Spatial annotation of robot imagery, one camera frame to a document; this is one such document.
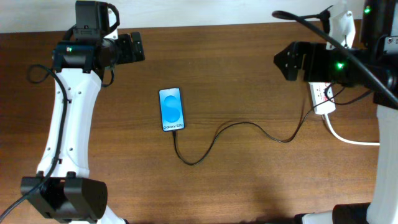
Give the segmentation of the blue Galaxy smartphone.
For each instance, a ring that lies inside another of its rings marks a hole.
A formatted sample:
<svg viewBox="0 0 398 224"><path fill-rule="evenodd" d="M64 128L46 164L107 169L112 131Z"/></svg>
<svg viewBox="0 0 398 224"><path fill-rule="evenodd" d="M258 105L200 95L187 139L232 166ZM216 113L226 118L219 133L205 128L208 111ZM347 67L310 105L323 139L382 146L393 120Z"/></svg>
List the blue Galaxy smartphone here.
<svg viewBox="0 0 398 224"><path fill-rule="evenodd" d="M168 88L159 91L160 114L164 132L185 128L185 117L180 88Z"/></svg>

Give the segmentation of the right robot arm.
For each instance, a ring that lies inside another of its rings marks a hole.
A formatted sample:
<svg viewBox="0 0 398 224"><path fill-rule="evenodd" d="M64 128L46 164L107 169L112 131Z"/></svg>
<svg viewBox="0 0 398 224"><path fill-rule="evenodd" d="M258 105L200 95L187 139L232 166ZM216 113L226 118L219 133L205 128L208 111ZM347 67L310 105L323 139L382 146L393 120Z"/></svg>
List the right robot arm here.
<svg viewBox="0 0 398 224"><path fill-rule="evenodd" d="M294 223L397 222L397 1L365 1L362 13L359 26L346 1L315 15L272 14L298 22L322 38L320 43L292 42L275 55L274 64L286 80L303 77L309 84L313 111L327 127L337 106L333 85L361 87L363 96L373 99L364 112L375 112L369 124L348 125L350 135L358 137L358 146L369 144L377 151L372 200L298 214Z"/></svg>

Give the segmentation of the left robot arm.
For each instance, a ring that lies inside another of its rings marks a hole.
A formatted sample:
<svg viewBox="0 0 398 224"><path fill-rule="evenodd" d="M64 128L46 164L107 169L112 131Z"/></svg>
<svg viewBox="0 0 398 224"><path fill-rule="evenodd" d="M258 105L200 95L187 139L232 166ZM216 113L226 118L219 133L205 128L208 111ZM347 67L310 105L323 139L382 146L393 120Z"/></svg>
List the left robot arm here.
<svg viewBox="0 0 398 224"><path fill-rule="evenodd" d="M21 194L44 218L59 223L127 223L108 206L106 184L89 178L88 143L104 71L144 59L139 32L57 44L49 71L55 80L49 137L36 175L21 181Z"/></svg>

